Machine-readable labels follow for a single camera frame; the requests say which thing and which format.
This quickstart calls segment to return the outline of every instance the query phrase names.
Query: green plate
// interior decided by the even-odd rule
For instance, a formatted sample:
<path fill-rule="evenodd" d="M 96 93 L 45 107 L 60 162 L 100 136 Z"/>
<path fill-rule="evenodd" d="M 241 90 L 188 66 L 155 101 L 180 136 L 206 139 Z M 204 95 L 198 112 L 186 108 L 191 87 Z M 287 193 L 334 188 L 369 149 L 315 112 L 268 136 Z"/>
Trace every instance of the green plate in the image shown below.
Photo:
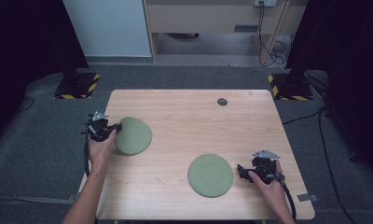
<path fill-rule="evenodd" d="M 233 183 L 229 164 L 222 157 L 213 154 L 195 159 L 189 166 L 187 178 L 199 195 L 209 198 L 223 195 Z"/>
<path fill-rule="evenodd" d="M 122 130 L 117 133 L 115 145 L 123 153 L 138 154 L 148 148 L 152 141 L 152 132 L 149 127 L 134 118 L 125 118 L 120 121 Z"/>

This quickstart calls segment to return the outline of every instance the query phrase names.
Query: electrical cord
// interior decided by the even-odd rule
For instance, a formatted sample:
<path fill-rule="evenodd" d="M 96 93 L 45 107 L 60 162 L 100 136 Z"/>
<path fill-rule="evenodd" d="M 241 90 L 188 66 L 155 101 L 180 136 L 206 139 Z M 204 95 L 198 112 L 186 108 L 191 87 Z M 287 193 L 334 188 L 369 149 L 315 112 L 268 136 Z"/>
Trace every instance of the electrical cord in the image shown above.
<path fill-rule="evenodd" d="M 271 56 L 275 57 L 275 63 L 279 64 L 283 69 L 283 64 L 286 63 L 286 60 L 288 59 L 288 55 L 289 55 L 289 53 L 287 53 L 288 47 L 282 41 L 276 40 L 275 42 L 280 43 L 283 46 L 283 49 L 279 50 L 279 49 L 276 49 L 276 48 L 273 47 L 273 49 L 271 50 Z"/>
<path fill-rule="evenodd" d="M 85 132 L 85 144 L 84 144 L 84 168 L 85 168 L 85 174 L 87 177 L 90 175 L 90 169 L 89 169 L 89 129 L 88 124 L 86 125 L 86 132 Z"/>
<path fill-rule="evenodd" d="M 18 111 L 17 111 L 18 113 L 30 109 L 30 108 L 35 104 L 35 99 L 34 99 L 33 97 L 26 96 L 26 97 L 24 97 L 24 100 L 25 100 L 25 101 L 32 100 L 32 102 L 31 102 L 31 104 L 28 105 L 26 108 L 18 110 Z"/>
<path fill-rule="evenodd" d="M 283 55 L 282 55 L 282 60 L 281 60 L 281 63 L 280 63 L 280 67 L 282 68 L 282 70 L 285 72 L 285 73 L 290 73 L 291 70 L 290 69 L 286 69 L 286 62 L 288 61 L 288 50 L 290 50 L 290 48 L 292 47 L 292 41 L 291 41 L 291 37 L 289 39 L 289 45 L 290 47 L 286 48 L 285 50 L 283 50 Z"/>
<path fill-rule="evenodd" d="M 315 89 L 313 85 L 311 85 L 311 89 L 315 92 L 315 94 L 317 94 L 321 99 L 323 99 L 323 96 L 320 93 L 318 93 L 318 91 Z"/>
<path fill-rule="evenodd" d="M 322 128 L 322 124 L 321 124 L 321 115 L 322 115 L 322 113 L 324 111 L 325 111 L 325 107 L 322 108 L 322 110 L 320 111 L 320 114 L 318 116 L 318 126 L 319 126 L 319 129 L 320 129 L 321 141 L 323 142 L 323 148 L 324 148 L 324 153 L 325 153 L 325 160 L 326 160 L 326 165 L 328 166 L 328 169 L 329 169 L 329 175 L 331 177 L 332 187 L 333 187 L 333 189 L 335 191 L 335 195 L 336 195 L 336 198 L 338 199 L 338 203 L 340 205 L 341 210 L 343 210 L 344 214 L 350 220 L 351 223 L 356 224 L 356 222 L 354 221 L 354 219 L 350 216 L 349 212 L 344 207 L 343 202 L 341 201 L 341 199 L 339 197 L 338 187 L 336 186 L 335 177 L 334 177 L 334 175 L 332 173 L 331 163 L 329 162 L 329 159 L 328 159 L 328 153 L 327 153 L 327 150 L 326 150 L 326 143 L 325 143 L 325 139 L 324 139 L 324 135 L 323 135 L 323 128 Z"/>
<path fill-rule="evenodd" d="M 308 115 L 308 116 L 305 116 L 305 117 L 302 117 L 302 118 L 297 118 L 297 119 L 291 119 L 291 120 L 288 120 L 288 121 L 286 121 L 286 122 L 283 122 L 283 125 L 288 124 L 288 123 L 291 123 L 291 122 L 294 122 L 294 121 L 297 121 L 297 120 L 300 120 L 300 119 L 308 119 L 308 118 L 314 117 L 314 116 L 316 116 L 317 114 L 319 114 L 321 110 L 322 110 L 322 108 L 318 109 L 317 112 L 315 112 L 315 113 L 312 114 L 312 115 Z"/>
<path fill-rule="evenodd" d="M 259 10 L 259 29 L 258 29 L 258 36 L 259 36 L 259 63 L 260 63 L 261 66 L 267 67 L 267 66 L 270 66 L 270 65 L 274 64 L 277 59 L 273 59 L 273 57 L 270 54 L 269 50 L 266 48 L 265 44 L 262 41 L 261 28 L 262 28 L 262 24 L 263 24 L 263 17 L 265 15 L 265 3 L 264 3 L 264 1 L 259 1 L 259 5 L 260 5 L 260 10 Z M 270 56 L 270 58 L 272 60 L 271 63 L 267 63 L 267 64 L 263 64 L 262 63 L 261 58 L 260 58 L 260 56 L 262 54 L 262 47 L 266 50 L 266 52 Z"/>
<path fill-rule="evenodd" d="M 291 206 L 292 218 L 294 219 L 294 221 L 297 221 L 297 210 L 295 208 L 295 203 L 294 203 L 294 200 L 291 197 L 291 193 L 289 192 L 289 189 L 285 185 L 285 183 L 283 184 L 283 189 L 285 191 L 286 197 L 288 198 L 289 205 Z"/>
<path fill-rule="evenodd" d="M 318 114 L 318 126 L 319 126 L 319 130 L 320 130 L 321 141 L 323 143 L 324 154 L 325 154 L 325 161 L 326 161 L 326 165 L 328 166 L 328 170 L 329 170 L 329 175 L 330 175 L 330 178 L 331 178 L 332 187 L 333 187 L 333 189 L 335 191 L 335 195 L 336 195 L 336 198 L 338 200 L 338 203 L 340 205 L 341 210 L 344 212 L 344 214 L 350 220 L 351 223 L 356 224 L 356 222 L 350 216 L 349 212 L 346 210 L 346 208 L 343 205 L 343 202 L 340 199 L 340 196 L 338 194 L 338 187 L 336 186 L 335 177 L 333 175 L 332 167 L 331 167 L 331 164 L 330 164 L 329 159 L 328 159 L 328 153 L 327 153 L 327 149 L 326 149 L 326 143 L 325 143 L 325 139 L 324 139 L 322 122 L 321 122 L 321 115 L 322 115 L 322 113 L 324 111 L 326 111 L 326 107 L 323 106 L 320 109 L 318 109 L 318 111 L 316 113 L 314 113 L 312 115 L 309 115 L 309 116 L 306 116 L 306 117 L 302 117 L 302 118 L 299 118 L 299 119 L 291 119 L 291 120 L 289 120 L 287 122 L 284 122 L 283 125 L 291 123 L 291 122 L 296 121 L 296 120 L 311 118 L 311 117 L 314 117 L 315 115 Z"/>
<path fill-rule="evenodd" d="M 320 89 L 323 89 L 323 91 L 327 91 L 328 90 L 328 81 L 329 81 L 329 78 L 327 77 L 326 78 L 326 81 L 325 83 L 323 81 L 321 81 L 320 79 L 314 77 L 311 75 L 311 73 L 309 73 L 308 70 L 306 70 L 306 79 L 309 81 L 309 83 L 311 85 L 315 85 L 317 87 L 317 84 L 320 85 L 321 87 L 317 87 L 317 88 L 320 88 Z"/>

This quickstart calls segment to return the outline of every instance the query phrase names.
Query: forearm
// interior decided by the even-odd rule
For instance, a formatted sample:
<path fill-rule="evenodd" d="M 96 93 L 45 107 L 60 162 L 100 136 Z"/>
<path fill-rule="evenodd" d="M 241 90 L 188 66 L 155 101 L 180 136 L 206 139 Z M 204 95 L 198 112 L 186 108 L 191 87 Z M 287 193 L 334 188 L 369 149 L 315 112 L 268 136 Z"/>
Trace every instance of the forearm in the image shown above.
<path fill-rule="evenodd" d="M 93 167 L 78 198 L 62 223 L 94 223 L 105 180 L 106 165 Z"/>
<path fill-rule="evenodd" d="M 273 209 L 273 212 L 280 224 L 295 224 L 286 204 Z"/>

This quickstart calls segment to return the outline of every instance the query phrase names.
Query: hazard tape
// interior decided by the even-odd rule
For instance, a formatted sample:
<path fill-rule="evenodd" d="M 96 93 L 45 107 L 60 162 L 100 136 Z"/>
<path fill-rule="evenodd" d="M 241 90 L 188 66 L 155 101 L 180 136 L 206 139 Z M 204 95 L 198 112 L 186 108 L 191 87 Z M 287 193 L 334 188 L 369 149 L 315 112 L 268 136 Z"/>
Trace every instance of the hazard tape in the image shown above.
<path fill-rule="evenodd" d="M 93 94 L 94 89 L 96 88 L 97 82 L 99 81 L 100 75 L 96 74 L 91 81 L 88 91 L 83 92 L 84 94 L 61 94 L 61 95 L 56 95 L 54 98 L 55 99 L 65 99 L 65 100 L 73 100 L 73 99 L 85 99 L 85 98 L 90 98 L 91 95 Z"/>
<path fill-rule="evenodd" d="M 312 100 L 312 97 L 297 96 L 297 95 L 283 97 L 283 96 L 279 95 L 279 89 L 277 88 L 276 84 L 273 81 L 273 76 L 268 76 L 268 81 L 269 81 L 271 89 L 273 91 L 273 96 L 274 96 L 275 100 L 299 100 L 299 101 Z"/>

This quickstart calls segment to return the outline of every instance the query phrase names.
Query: black wire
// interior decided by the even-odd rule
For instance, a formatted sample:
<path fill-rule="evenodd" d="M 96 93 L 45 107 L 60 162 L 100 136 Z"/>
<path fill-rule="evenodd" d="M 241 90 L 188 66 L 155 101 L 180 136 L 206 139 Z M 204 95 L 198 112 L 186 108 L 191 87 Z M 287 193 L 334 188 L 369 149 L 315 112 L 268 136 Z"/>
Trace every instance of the black wire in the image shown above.
<path fill-rule="evenodd" d="M 294 200 L 291 197 L 291 193 L 289 192 L 289 189 L 286 185 L 283 185 L 286 197 L 288 198 L 289 205 L 291 205 L 291 213 L 292 213 L 292 218 L 294 221 L 297 221 L 297 210 L 295 208 L 295 203 Z"/>
<path fill-rule="evenodd" d="M 318 78 L 316 78 L 316 77 L 313 77 L 313 76 L 309 73 L 309 71 L 306 71 L 306 73 L 308 74 L 308 76 L 306 76 L 307 79 L 312 79 L 312 80 L 314 80 L 315 82 L 317 82 L 317 83 L 319 83 L 320 85 L 322 85 L 322 86 L 324 87 L 325 91 L 327 91 L 327 89 L 328 89 L 328 85 L 327 85 L 327 83 L 328 83 L 328 80 L 329 80 L 328 77 L 326 78 L 325 83 L 324 83 L 324 82 L 322 82 L 320 79 L 318 79 Z"/>
<path fill-rule="evenodd" d="M 28 110 L 28 109 L 30 109 L 34 104 L 35 104 L 35 99 L 33 98 L 33 97 L 30 97 L 30 96 L 26 96 L 25 98 L 24 98 L 24 100 L 32 100 L 32 103 L 29 105 L 29 106 L 27 106 L 26 108 L 24 108 L 24 109 L 21 109 L 21 110 L 18 110 L 17 112 L 18 113 L 20 113 L 20 112 L 23 112 L 23 111 L 26 111 L 26 110 Z"/>
<path fill-rule="evenodd" d="M 259 29 L 258 29 L 258 35 L 259 35 L 259 63 L 261 66 L 270 66 L 272 64 L 274 64 L 276 61 L 277 61 L 277 58 L 276 59 L 273 59 L 272 55 L 270 54 L 269 50 L 266 48 L 265 44 L 262 42 L 262 36 L 261 36 L 261 27 L 262 27 L 262 24 L 263 24 L 263 17 L 265 15 L 265 5 L 262 1 L 259 1 L 259 5 L 260 5 L 260 10 L 259 10 Z M 262 61 L 261 61 L 261 54 L 262 54 L 262 47 L 266 50 L 266 52 L 269 54 L 272 62 L 271 63 L 268 63 L 268 64 L 263 64 Z"/>
<path fill-rule="evenodd" d="M 291 123 L 291 122 L 294 122 L 294 121 L 297 121 L 297 120 L 300 120 L 300 119 L 308 119 L 308 118 L 314 117 L 314 116 L 316 116 L 318 113 L 320 113 L 321 110 L 322 110 L 322 108 L 318 109 L 317 112 L 315 112 L 314 114 L 312 114 L 312 115 L 308 115 L 308 116 L 306 116 L 306 117 L 302 117 L 302 118 L 298 118 L 298 119 L 291 119 L 291 120 L 288 120 L 288 121 L 284 122 L 283 125 L 284 125 L 284 124 Z"/>
<path fill-rule="evenodd" d="M 321 140 L 323 142 L 324 153 L 325 153 L 325 160 L 326 160 L 326 164 L 327 164 L 328 169 L 329 169 L 329 175 L 331 177 L 332 186 L 334 188 L 335 195 L 336 195 L 336 198 L 338 199 L 338 203 L 340 204 L 341 210 L 343 210 L 344 214 L 350 220 L 351 223 L 356 224 L 356 222 L 354 221 L 354 219 L 352 219 L 352 217 L 350 216 L 349 212 L 345 209 L 345 207 L 343 205 L 343 202 L 341 201 L 341 199 L 339 197 L 339 194 L 338 194 L 338 187 L 336 186 L 335 178 L 334 178 L 334 175 L 332 173 L 331 163 L 329 162 L 329 159 L 328 159 L 328 153 L 326 151 L 326 144 L 325 144 L 325 139 L 324 139 L 324 135 L 323 135 L 323 128 L 321 126 L 321 114 L 323 113 L 323 111 L 325 111 L 325 108 L 323 108 L 320 111 L 320 114 L 318 116 L 318 126 L 319 126 L 319 129 L 320 129 Z"/>
<path fill-rule="evenodd" d="M 277 60 L 279 58 L 280 58 L 281 61 L 286 60 L 288 58 L 288 56 L 289 56 L 289 53 L 285 53 L 285 44 L 284 44 L 284 42 L 279 41 L 279 40 L 276 40 L 276 42 L 278 42 L 278 43 L 280 43 L 280 44 L 283 45 L 283 50 L 279 50 L 279 49 L 273 48 L 271 50 L 271 54 L 270 55 L 273 56 L 273 57 L 275 57 L 275 61 L 274 61 L 275 63 L 281 64 L 282 62 L 278 63 Z"/>
<path fill-rule="evenodd" d="M 87 177 L 90 175 L 89 170 L 89 129 L 88 124 L 86 125 L 86 135 L 85 135 L 85 145 L 84 145 L 84 165 L 85 165 L 85 174 Z"/>

